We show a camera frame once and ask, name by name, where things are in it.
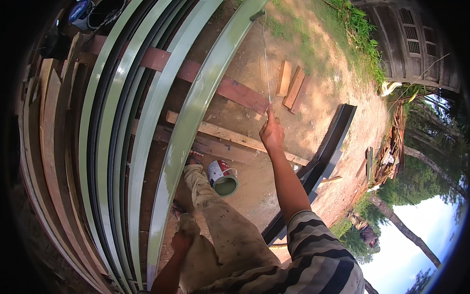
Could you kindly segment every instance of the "white bucket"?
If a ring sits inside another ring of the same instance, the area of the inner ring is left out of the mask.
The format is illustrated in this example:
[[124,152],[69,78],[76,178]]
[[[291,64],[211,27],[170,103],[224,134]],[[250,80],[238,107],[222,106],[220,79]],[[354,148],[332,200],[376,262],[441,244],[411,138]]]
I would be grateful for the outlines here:
[[238,172],[225,160],[216,160],[207,167],[211,187],[221,197],[230,196],[238,189]]

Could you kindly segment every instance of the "paint-stained pants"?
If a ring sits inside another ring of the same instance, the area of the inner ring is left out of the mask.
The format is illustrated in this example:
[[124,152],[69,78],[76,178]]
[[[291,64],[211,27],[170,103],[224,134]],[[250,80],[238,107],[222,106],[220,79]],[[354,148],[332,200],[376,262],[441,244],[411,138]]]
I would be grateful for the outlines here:
[[179,229],[194,238],[180,276],[180,287],[185,293],[230,277],[236,271],[281,265],[257,227],[212,189],[202,165],[187,165],[184,173],[193,205],[202,211],[214,242],[212,245],[200,235],[201,229],[192,215],[181,215]]
[[369,223],[357,213],[354,213],[354,216],[351,215],[349,219],[357,230],[362,230],[369,225]]

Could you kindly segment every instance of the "dirt ground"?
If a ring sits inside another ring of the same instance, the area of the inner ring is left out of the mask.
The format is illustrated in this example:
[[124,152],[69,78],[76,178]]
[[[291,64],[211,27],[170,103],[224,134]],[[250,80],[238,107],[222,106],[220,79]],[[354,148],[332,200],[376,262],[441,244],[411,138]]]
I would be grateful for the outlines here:
[[[369,146],[378,148],[380,145],[388,120],[387,109],[382,99],[376,94],[372,80],[363,82],[354,69],[348,66],[343,51],[323,29],[318,16],[306,8],[301,1],[285,0],[285,2],[294,9],[296,15],[299,14],[307,20],[306,25],[315,30],[316,36],[321,36],[315,42],[318,45],[315,53],[319,56],[328,56],[327,66],[332,69],[331,74],[326,75],[312,68],[314,79],[310,85],[308,98],[302,104],[300,113],[293,115],[281,105],[282,97],[275,97],[275,91],[282,60],[292,62],[292,75],[298,65],[306,66],[297,49],[300,40],[293,38],[292,41],[287,41],[276,38],[271,30],[265,27],[270,94],[274,102],[275,114],[284,126],[285,150],[308,160],[314,159],[339,106],[343,103],[357,105],[357,111],[341,148],[343,155],[331,175],[332,177],[340,175],[343,179],[318,188],[316,190],[318,197],[312,204],[313,211],[324,220],[327,226],[331,226],[342,217],[344,211],[354,201],[357,201],[364,188],[361,184],[365,178],[365,172],[359,178],[355,175],[364,159],[366,148]],[[202,30],[187,59],[198,63],[204,61],[221,29],[235,11],[234,0],[227,0],[222,5],[223,8],[219,8]],[[271,2],[266,6],[266,10],[269,16],[282,19],[282,15]],[[226,75],[267,97],[262,21],[261,18],[255,21],[230,63]],[[179,112],[181,110],[189,87],[190,83],[180,79],[174,82],[159,119],[160,125],[172,126],[165,122],[166,111]],[[258,133],[265,122],[265,117],[216,94],[204,120],[259,140]],[[166,144],[158,142],[152,144],[145,174],[141,210],[143,273],[145,273],[146,243],[153,198],[166,152],[165,146]],[[203,158],[203,164],[207,165],[216,159],[218,158],[206,155]],[[224,200],[262,231],[279,211],[271,161],[267,154],[261,152],[251,165],[238,162],[229,162],[229,164],[238,170],[240,185],[235,194]],[[183,180],[180,181],[175,198],[182,204],[191,206],[190,191]],[[211,240],[203,217],[197,212],[195,214],[201,226],[201,234]],[[172,255],[170,243],[175,225],[175,219],[170,217],[160,255],[159,270]],[[285,252],[279,254],[283,256],[281,261],[286,260]]]

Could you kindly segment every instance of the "sky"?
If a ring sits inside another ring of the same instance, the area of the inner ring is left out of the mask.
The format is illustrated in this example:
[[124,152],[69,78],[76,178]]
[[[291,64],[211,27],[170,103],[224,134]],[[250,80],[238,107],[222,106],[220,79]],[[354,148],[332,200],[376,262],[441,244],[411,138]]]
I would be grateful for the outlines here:
[[[457,205],[446,205],[439,196],[422,201],[416,206],[394,206],[402,222],[419,236],[444,262],[457,230],[454,212]],[[433,272],[436,267],[421,249],[406,238],[392,223],[380,225],[380,252],[373,261],[361,265],[364,278],[380,294],[403,294],[414,283],[419,270]]]

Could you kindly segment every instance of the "wooden building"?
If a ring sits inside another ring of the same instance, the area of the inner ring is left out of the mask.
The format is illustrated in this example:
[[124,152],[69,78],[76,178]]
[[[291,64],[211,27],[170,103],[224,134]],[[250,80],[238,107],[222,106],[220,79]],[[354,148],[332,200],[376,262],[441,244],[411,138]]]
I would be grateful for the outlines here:
[[390,81],[415,82],[459,92],[454,57],[450,54],[439,60],[451,52],[446,37],[433,16],[416,1],[352,0],[351,3],[366,12],[370,23],[377,27],[372,36],[379,43],[385,76]]

